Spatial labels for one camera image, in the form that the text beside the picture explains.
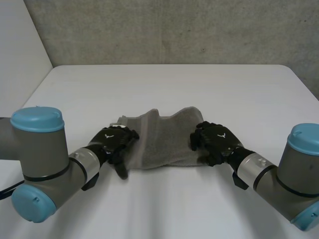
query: cloth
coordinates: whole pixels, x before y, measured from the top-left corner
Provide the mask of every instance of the cloth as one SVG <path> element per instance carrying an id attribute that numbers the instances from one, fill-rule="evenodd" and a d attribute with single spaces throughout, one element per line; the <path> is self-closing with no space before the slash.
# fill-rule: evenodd
<path id="1" fill-rule="evenodd" d="M 161 117 L 156 109 L 135 118 L 122 116 L 111 125 L 125 125 L 140 136 L 124 154 L 126 168 L 151 169 L 207 165 L 201 161 L 207 153 L 192 151 L 189 146 L 189 136 L 201 122 L 201 112 L 189 107 L 169 117 Z"/>

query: blue joint cap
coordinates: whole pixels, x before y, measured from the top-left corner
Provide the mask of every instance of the blue joint cap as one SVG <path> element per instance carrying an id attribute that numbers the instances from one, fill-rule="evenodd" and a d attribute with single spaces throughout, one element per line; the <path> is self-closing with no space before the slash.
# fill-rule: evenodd
<path id="1" fill-rule="evenodd" d="M 319 156 L 319 124 L 301 123 L 293 127 L 288 136 L 288 144 L 294 150 Z"/>
<path id="2" fill-rule="evenodd" d="M 36 187 L 22 184 L 11 197 L 14 209 L 27 221 L 42 223 L 56 212 L 54 202 Z"/>
<path id="3" fill-rule="evenodd" d="M 55 132 L 64 128 L 62 112 L 52 107 L 23 108 L 13 113 L 13 127 L 37 133 Z"/>
<path id="4" fill-rule="evenodd" d="M 301 231 L 309 231 L 319 224 L 319 201 L 303 210 L 290 223 L 294 224 Z"/>

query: black cable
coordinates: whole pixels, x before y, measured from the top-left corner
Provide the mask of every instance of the black cable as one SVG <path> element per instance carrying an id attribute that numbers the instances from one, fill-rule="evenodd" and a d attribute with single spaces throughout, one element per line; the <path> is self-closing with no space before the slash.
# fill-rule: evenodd
<path id="1" fill-rule="evenodd" d="M 14 192 L 15 188 L 17 186 L 21 185 L 22 183 L 24 183 L 24 180 L 12 185 L 11 187 L 8 187 L 8 188 L 0 191 L 0 200 L 5 199 L 7 197 L 10 197 L 12 195 L 12 193 Z"/>

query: black band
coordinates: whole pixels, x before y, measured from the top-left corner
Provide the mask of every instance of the black band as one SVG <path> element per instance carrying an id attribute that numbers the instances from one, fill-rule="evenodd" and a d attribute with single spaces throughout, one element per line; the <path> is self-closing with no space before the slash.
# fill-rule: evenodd
<path id="1" fill-rule="evenodd" d="M 260 174 L 257 176 L 257 178 L 255 179 L 255 182 L 254 182 L 254 185 L 253 185 L 254 190 L 257 189 L 257 185 L 258 185 L 260 179 L 261 179 L 269 170 L 271 170 L 271 169 L 273 169 L 273 168 L 276 168 L 276 167 L 277 167 L 276 165 L 272 164 L 272 165 L 269 165 L 267 168 L 264 168 L 263 171 L 261 171 L 261 173 L 260 173 Z"/>
<path id="2" fill-rule="evenodd" d="M 86 170 L 85 168 L 83 167 L 83 165 L 78 161 L 76 160 L 75 158 L 69 158 L 72 162 L 75 162 L 77 165 L 79 165 L 79 167 L 81 168 L 81 170 L 83 171 L 83 174 L 84 174 L 84 182 L 86 183 L 86 181 L 88 180 L 88 174 L 86 173 Z"/>
<path id="3" fill-rule="evenodd" d="M 287 191 L 289 191 L 289 192 L 291 192 L 293 194 L 296 194 L 297 196 L 304 197 L 304 198 L 316 198 L 316 197 L 319 197 L 319 193 L 317 193 L 317 194 L 308 194 L 308 193 L 301 193 L 301 192 L 295 191 L 294 189 L 291 189 L 286 184 L 284 184 L 282 181 L 280 181 L 280 179 L 278 178 L 277 175 L 276 175 L 276 179 L 277 179 L 278 183 L 280 184 L 280 186 L 282 186 Z"/>
<path id="4" fill-rule="evenodd" d="M 63 170 L 61 170 L 60 172 L 57 172 L 55 174 L 51 174 L 48 176 L 43 176 L 43 177 L 28 177 L 23 175 L 24 179 L 30 182 L 43 182 L 43 181 L 47 181 L 47 180 L 51 180 L 53 178 L 57 178 L 60 177 L 61 175 L 63 175 L 64 173 L 66 173 L 66 171 L 68 171 L 70 167 L 70 163 L 68 164 L 68 166 L 66 166 Z"/>

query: white table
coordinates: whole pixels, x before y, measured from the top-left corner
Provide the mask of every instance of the white table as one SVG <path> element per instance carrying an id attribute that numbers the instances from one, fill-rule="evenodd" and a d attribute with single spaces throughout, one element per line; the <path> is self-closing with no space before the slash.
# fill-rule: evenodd
<path id="1" fill-rule="evenodd" d="M 69 152 L 121 115 L 157 108 L 170 116 L 195 106 L 243 144 L 278 164 L 292 127 L 319 123 L 319 102 L 280 65 L 110 65 L 53 69 L 25 107 L 59 108 Z M 3 239 L 317 239 L 303 233 L 252 190 L 237 188 L 228 165 L 131 171 L 122 181 L 103 166 L 97 185 L 78 192 L 41 224 L 0 202 Z M 22 179 L 2 161 L 0 186 Z"/>

